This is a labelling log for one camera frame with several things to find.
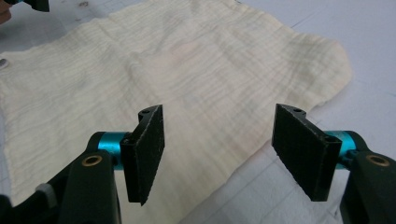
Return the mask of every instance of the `blue joint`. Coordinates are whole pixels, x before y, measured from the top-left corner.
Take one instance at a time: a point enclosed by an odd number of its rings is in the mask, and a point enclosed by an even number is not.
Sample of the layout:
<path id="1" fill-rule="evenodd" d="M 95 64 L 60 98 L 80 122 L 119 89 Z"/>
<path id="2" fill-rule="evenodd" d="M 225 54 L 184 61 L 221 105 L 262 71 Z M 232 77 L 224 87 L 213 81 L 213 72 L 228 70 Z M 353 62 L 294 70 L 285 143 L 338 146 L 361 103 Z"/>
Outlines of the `blue joint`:
<path id="1" fill-rule="evenodd" d="M 117 164 L 114 166 L 115 170 L 123 170 L 120 141 L 125 134 L 126 133 L 104 133 L 99 141 L 98 149 L 106 150 L 116 159 Z"/>
<path id="2" fill-rule="evenodd" d="M 325 133 L 334 136 L 343 142 L 341 145 L 340 153 L 338 154 L 339 159 L 345 158 L 349 150 L 356 150 L 355 141 L 349 135 L 349 133 L 344 131 L 327 131 Z M 340 163 L 337 163 L 335 169 L 341 170 L 341 169 L 346 169 L 346 167 Z"/>

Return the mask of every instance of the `muslin cloth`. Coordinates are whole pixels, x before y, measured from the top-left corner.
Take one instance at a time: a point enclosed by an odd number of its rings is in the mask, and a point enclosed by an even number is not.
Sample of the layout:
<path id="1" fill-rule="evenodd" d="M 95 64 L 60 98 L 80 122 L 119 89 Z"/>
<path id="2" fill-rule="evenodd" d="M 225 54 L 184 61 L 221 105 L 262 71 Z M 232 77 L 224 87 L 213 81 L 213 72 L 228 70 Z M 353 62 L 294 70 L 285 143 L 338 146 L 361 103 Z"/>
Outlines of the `muslin cloth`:
<path id="1" fill-rule="evenodd" d="M 124 223 L 176 223 L 271 138 L 276 103 L 309 110 L 351 79 L 336 41 L 234 0 L 147 0 L 52 43 L 3 54 L 0 106 L 12 201 L 56 175 L 95 132 L 131 132 L 163 105 L 166 148 Z"/>

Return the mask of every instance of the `black rubber pad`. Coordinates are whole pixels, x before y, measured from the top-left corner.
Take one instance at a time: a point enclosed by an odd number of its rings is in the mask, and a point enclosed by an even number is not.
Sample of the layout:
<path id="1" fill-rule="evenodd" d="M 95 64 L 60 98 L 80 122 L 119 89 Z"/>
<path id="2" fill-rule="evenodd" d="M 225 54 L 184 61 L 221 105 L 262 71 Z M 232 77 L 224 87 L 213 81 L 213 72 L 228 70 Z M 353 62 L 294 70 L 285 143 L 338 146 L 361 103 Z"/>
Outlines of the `black rubber pad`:
<path id="1" fill-rule="evenodd" d="M 163 107 L 156 105 L 139 112 L 139 125 L 121 140 L 128 200 L 146 202 L 165 147 Z"/>
<path id="2" fill-rule="evenodd" d="M 342 142 L 305 116 L 299 108 L 276 105 L 272 146 L 311 201 L 324 202 Z"/>

